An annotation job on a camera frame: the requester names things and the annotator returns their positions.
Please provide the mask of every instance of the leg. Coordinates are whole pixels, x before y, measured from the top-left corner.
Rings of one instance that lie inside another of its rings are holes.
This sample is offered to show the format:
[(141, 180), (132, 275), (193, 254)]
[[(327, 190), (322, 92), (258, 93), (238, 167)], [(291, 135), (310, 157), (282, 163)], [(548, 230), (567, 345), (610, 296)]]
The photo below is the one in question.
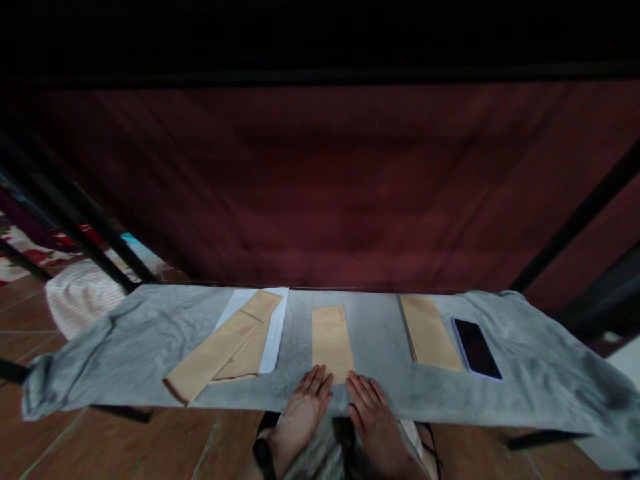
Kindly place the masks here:
[(507, 448), (512, 451), (524, 450), (588, 436), (589, 435), (584, 433), (563, 432), (560, 430), (540, 430), (535, 433), (509, 439), (507, 442)]
[(442, 478), (441, 468), (443, 465), (435, 449), (435, 436), (431, 424), (415, 422), (415, 427), (418, 431), (418, 436), (420, 436), (420, 442), (422, 443), (422, 463), (427, 469), (427, 472), (429, 472), (429, 478), (440, 480)]

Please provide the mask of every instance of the brown floor tile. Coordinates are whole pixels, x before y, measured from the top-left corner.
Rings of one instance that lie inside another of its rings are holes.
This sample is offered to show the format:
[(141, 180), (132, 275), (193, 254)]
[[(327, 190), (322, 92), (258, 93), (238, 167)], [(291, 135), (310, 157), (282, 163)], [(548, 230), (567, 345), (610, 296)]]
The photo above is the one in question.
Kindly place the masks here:
[(51, 319), (44, 292), (0, 311), (0, 331), (51, 330), (56, 326)]
[(56, 412), (36, 422), (23, 422), (22, 390), (18, 385), (0, 387), (0, 478), (18, 479), (45, 452), (79, 412)]
[(79, 255), (72, 259), (66, 260), (65, 262), (59, 263), (58, 265), (54, 265), (52, 267), (43, 267), (43, 268), (44, 270), (49, 272), (50, 275), (55, 277), (58, 273), (62, 272), (62, 270), (64, 270), (67, 266), (71, 265), (72, 263), (76, 263), (80, 260), (84, 260), (85, 258), (87, 258), (86, 255)]
[(22, 363), (26, 357), (57, 333), (0, 333), (0, 358)]
[(218, 414), (156, 409), (142, 425), (87, 409), (28, 478), (190, 479)]
[(600, 470), (573, 442), (557, 443), (527, 451), (545, 480), (614, 480), (618, 473)]
[(34, 293), (45, 288), (44, 282), (36, 277), (28, 275), (0, 287), (0, 310), (18, 303)]
[(527, 458), (507, 451), (494, 429), (434, 424), (433, 433), (445, 480), (539, 480)]
[(40, 355), (44, 355), (45, 353), (58, 351), (62, 347), (64, 347), (66, 344), (67, 344), (67, 339), (64, 338), (62, 333), (54, 333), (53, 336), (49, 340), (47, 340), (42, 345), (40, 345), (38, 348), (36, 348), (32, 352), (30, 352), (30, 354), (28, 354), (25, 357), (23, 357), (20, 360), (20, 363), (22, 363), (23, 365), (28, 365), (28, 364), (31, 363), (31, 361), (34, 358), (36, 358), (36, 357), (38, 357)]
[(263, 411), (223, 410), (198, 479), (232, 479), (255, 441)]

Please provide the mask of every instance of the envelope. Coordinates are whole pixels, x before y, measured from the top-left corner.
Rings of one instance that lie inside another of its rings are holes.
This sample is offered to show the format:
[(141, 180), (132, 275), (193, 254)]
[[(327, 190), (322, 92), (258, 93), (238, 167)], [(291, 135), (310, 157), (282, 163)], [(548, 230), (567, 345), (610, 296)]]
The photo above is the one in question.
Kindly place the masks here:
[(311, 344), (311, 365), (326, 365), (334, 385), (346, 382), (354, 367), (344, 306), (311, 310)]
[(268, 330), (269, 320), (262, 322), (251, 338), (240, 347), (209, 384), (256, 378), (260, 370)]
[(244, 344), (268, 324), (280, 300), (280, 295), (258, 290), (162, 380), (171, 394), (184, 406), (193, 402)]
[(462, 362), (432, 298), (400, 295), (400, 302), (407, 321), (414, 362), (461, 371)]

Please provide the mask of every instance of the person's left hand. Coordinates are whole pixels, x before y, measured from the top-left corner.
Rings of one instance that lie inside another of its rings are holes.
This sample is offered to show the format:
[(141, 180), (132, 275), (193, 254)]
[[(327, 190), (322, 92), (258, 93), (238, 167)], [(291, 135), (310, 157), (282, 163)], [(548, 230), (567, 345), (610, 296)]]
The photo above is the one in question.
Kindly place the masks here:
[(326, 366), (316, 365), (300, 380), (280, 422), (269, 434), (270, 448), (291, 460), (307, 446), (331, 401), (333, 374), (325, 379), (326, 370)]

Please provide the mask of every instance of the black phone screen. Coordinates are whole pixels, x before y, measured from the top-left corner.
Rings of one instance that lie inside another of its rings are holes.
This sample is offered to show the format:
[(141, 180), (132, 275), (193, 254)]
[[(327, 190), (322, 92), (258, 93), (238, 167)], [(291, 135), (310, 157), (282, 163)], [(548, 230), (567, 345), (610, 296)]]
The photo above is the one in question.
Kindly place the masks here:
[(495, 364), (491, 350), (489, 350), (478, 324), (459, 319), (453, 319), (453, 322), (465, 351), (469, 368), (481, 375), (502, 380), (500, 370)]

